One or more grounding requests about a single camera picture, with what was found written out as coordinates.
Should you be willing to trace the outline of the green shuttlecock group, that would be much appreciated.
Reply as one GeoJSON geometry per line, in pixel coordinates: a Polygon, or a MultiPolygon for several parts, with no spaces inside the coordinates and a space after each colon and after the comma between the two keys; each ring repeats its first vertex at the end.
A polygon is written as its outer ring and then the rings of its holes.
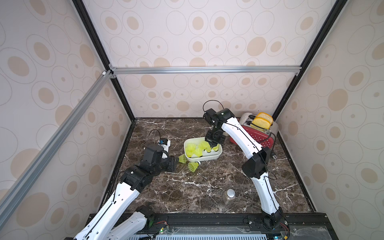
{"type": "Polygon", "coordinates": [[[196,152],[197,145],[194,143],[188,143],[185,148],[185,154],[188,158],[192,158],[196,152]]]}
{"type": "Polygon", "coordinates": [[[179,156],[179,162],[182,164],[186,164],[188,162],[187,156],[185,154],[182,154],[181,156],[179,156]]]}
{"type": "Polygon", "coordinates": [[[219,145],[216,145],[215,147],[212,148],[215,152],[219,150],[219,145]]]}
{"type": "Polygon", "coordinates": [[[194,173],[198,167],[201,165],[201,162],[189,162],[188,168],[191,173],[194,173]]]}

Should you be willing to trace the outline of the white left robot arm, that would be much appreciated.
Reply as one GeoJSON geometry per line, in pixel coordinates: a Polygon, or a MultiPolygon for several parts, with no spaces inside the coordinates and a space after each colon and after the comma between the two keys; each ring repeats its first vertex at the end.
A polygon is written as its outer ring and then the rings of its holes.
{"type": "Polygon", "coordinates": [[[169,155],[171,141],[161,138],[157,144],[148,145],[139,165],[127,168],[116,190],[95,217],[81,230],[74,240],[127,240],[137,232],[150,228],[154,212],[145,206],[137,210],[118,226],[115,224],[128,206],[162,172],[174,172],[178,159],[169,155]]]}

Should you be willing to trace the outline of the green shuttlecock top group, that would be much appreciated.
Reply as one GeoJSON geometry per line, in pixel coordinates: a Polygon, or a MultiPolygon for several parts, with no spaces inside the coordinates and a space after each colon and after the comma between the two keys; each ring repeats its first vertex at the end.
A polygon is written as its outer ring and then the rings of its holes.
{"type": "Polygon", "coordinates": [[[185,154],[182,154],[181,156],[179,156],[179,162],[182,164],[186,164],[188,162],[187,156],[185,154]]]}

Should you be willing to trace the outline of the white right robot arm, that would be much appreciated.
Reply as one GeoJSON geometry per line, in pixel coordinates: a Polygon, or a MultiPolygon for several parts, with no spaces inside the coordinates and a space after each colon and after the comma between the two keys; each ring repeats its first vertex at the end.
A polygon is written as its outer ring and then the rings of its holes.
{"type": "Polygon", "coordinates": [[[284,215],[269,180],[268,162],[271,149],[264,148],[256,142],[227,108],[218,112],[213,109],[205,110],[203,117],[212,126],[205,137],[212,148],[223,144],[224,133],[227,133],[243,151],[247,161],[242,165],[242,170],[252,180],[257,190],[263,212],[264,227],[267,230],[275,229],[280,225],[284,215]]]}

